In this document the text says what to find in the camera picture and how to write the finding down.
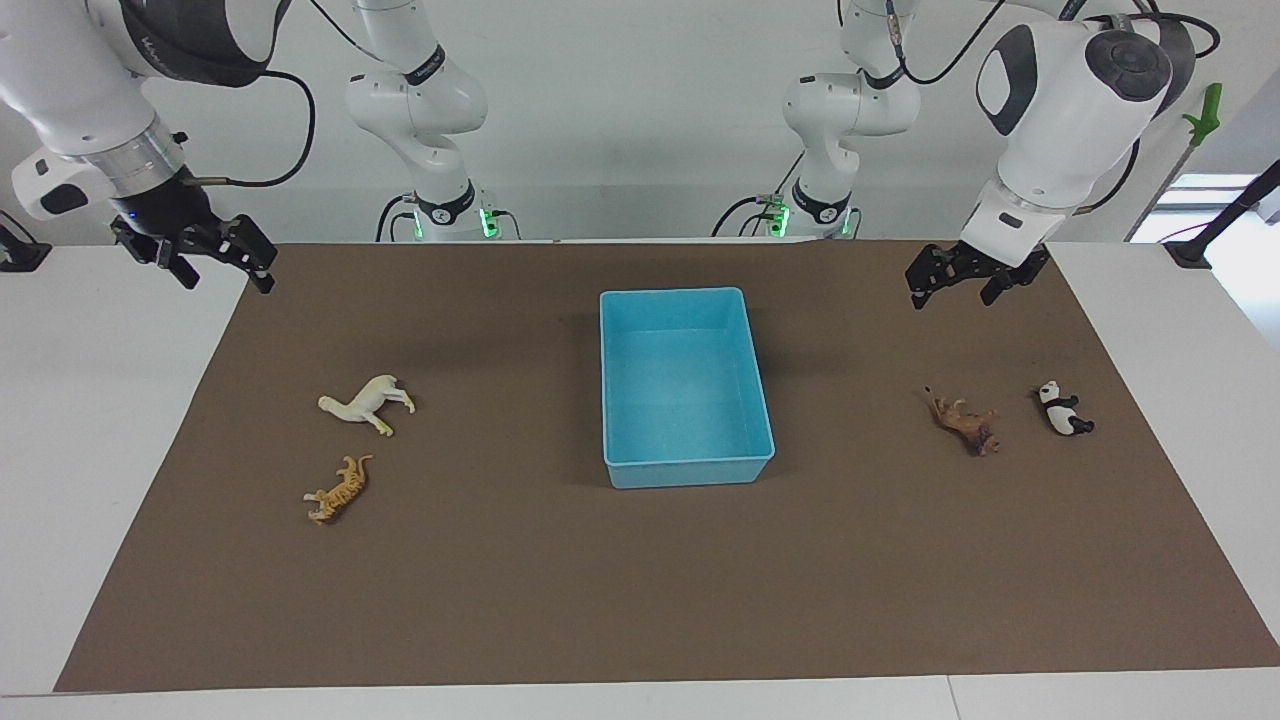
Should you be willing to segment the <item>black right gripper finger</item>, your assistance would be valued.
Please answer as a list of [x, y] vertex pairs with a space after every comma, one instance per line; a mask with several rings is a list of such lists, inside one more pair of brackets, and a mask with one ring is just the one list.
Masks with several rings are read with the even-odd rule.
[[205, 223], [205, 245], [210, 258], [242, 270], [256, 291], [262, 295], [273, 291], [271, 266], [278, 250], [251, 217], [238, 214], [221, 219], [211, 215]]
[[170, 240], [140, 233], [127, 222], [111, 222], [110, 231], [115, 245], [122, 246], [138, 264], [152, 264], [168, 272], [186, 290], [193, 290], [198, 284], [200, 274]]

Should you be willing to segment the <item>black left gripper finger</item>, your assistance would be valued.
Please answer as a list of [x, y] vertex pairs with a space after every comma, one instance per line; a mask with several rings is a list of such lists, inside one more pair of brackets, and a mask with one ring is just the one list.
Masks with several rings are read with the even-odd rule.
[[936, 292], [963, 281], [961, 277], [957, 278], [955, 259], [952, 249], [928, 243], [909, 264], [905, 281], [915, 310], [923, 310]]
[[1004, 268], [997, 270], [980, 291], [980, 301], [984, 306], [992, 306], [1005, 292], [1014, 287], [1027, 286], [1036, 278], [1036, 264], [1024, 263], [1016, 268]]

